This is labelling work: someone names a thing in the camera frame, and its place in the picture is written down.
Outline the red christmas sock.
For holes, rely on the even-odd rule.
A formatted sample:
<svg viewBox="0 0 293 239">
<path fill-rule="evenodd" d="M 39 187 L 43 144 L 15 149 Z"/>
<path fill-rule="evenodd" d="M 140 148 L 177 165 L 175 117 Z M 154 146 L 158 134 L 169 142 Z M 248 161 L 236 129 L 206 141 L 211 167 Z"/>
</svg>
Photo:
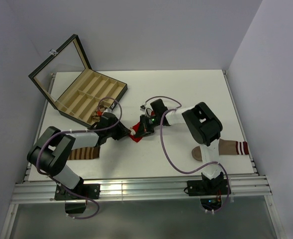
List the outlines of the red christmas sock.
<svg viewBox="0 0 293 239">
<path fill-rule="evenodd" d="M 154 131 L 154 111 L 147 108 L 146 113 L 142 114 L 139 118 L 139 122 L 130 128 L 131 132 L 129 137 L 139 142 L 143 137 L 152 135 Z"/>
</svg>

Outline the tan argyle sock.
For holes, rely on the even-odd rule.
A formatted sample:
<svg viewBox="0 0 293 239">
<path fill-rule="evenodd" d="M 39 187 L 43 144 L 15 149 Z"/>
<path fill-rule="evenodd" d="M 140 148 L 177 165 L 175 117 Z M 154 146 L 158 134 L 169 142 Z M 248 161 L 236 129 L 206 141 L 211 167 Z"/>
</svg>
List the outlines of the tan argyle sock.
<svg viewBox="0 0 293 239">
<path fill-rule="evenodd" d="M 104 105 L 99 105 L 97 107 L 97 109 L 90 116 L 91 124 L 96 123 L 100 120 L 104 110 L 105 110 Z"/>
</svg>

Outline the black compartment display box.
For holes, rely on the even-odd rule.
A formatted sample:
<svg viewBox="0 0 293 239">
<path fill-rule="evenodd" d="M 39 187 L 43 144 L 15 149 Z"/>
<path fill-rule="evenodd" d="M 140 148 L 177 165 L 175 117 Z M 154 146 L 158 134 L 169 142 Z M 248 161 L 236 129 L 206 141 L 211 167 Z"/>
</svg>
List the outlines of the black compartment display box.
<svg viewBox="0 0 293 239">
<path fill-rule="evenodd" d="M 128 89 L 126 83 L 92 69 L 76 34 L 51 50 L 29 78 L 55 110 L 88 128 L 99 105 L 113 110 Z"/>
</svg>

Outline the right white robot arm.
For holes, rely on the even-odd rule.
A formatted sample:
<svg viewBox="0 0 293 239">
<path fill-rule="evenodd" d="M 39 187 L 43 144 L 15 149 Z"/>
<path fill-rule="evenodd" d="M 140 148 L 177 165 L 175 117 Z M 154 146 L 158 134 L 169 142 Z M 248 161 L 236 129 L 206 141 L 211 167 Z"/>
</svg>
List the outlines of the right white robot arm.
<svg viewBox="0 0 293 239">
<path fill-rule="evenodd" d="M 202 176 L 205 178 L 202 188 L 208 194 L 215 193 L 220 186 L 217 178 L 223 176 L 219 164 L 219 139 L 223 130 L 221 121 L 204 102 L 189 108 L 182 108 L 179 104 L 175 109 L 168 109 L 161 97 L 154 99 L 155 101 L 150 103 L 150 112 L 146 108 L 150 99 L 141 106 L 144 114 L 140 116 L 137 129 L 132 131 L 132 136 L 142 138 L 152 135 L 155 132 L 154 128 L 158 126 L 162 148 L 168 157 L 163 140 L 163 126 L 185 124 L 201 150 L 203 166 L 200 169 L 203 170 Z"/>
</svg>

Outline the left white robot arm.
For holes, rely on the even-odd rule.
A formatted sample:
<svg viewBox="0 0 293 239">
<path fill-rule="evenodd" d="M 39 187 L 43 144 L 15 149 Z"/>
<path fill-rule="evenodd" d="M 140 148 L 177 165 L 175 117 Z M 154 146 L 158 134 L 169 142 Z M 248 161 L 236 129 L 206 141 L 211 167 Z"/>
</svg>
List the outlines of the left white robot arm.
<svg viewBox="0 0 293 239">
<path fill-rule="evenodd" d="M 103 113 L 92 129 L 61 131 L 48 127 L 27 155 L 27 161 L 34 165 L 39 174 L 52 177 L 66 187 L 66 193 L 73 199 L 84 193 L 83 179 L 67 165 L 73 150 L 99 147 L 108 138 L 120 140 L 130 135 L 114 114 Z"/>
</svg>

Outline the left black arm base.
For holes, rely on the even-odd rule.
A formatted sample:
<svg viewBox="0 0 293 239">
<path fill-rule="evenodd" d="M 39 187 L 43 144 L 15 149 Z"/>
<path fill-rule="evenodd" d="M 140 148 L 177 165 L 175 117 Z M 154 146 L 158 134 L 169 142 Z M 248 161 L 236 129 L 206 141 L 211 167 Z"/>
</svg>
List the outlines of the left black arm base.
<svg viewBox="0 0 293 239">
<path fill-rule="evenodd" d="M 85 212 L 89 204 L 88 198 L 97 200 L 100 193 L 100 184 L 83 184 L 75 189 L 68 189 L 57 185 L 54 196 L 55 201 L 65 201 L 67 214 L 80 215 Z"/>
</svg>

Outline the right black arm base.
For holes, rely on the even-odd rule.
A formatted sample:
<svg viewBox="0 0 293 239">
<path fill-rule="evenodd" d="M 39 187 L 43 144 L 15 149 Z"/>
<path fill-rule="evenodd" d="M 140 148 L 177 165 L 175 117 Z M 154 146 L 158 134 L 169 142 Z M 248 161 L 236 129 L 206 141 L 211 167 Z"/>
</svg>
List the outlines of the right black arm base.
<svg viewBox="0 0 293 239">
<path fill-rule="evenodd" d="M 201 180 L 187 181 L 184 193 L 190 197 L 199 196 L 204 210 L 216 212 L 223 206 L 222 196 L 229 199 L 231 194 L 229 179 L 224 176 L 224 173 L 220 172 L 216 178 L 208 179 L 202 174 Z"/>
</svg>

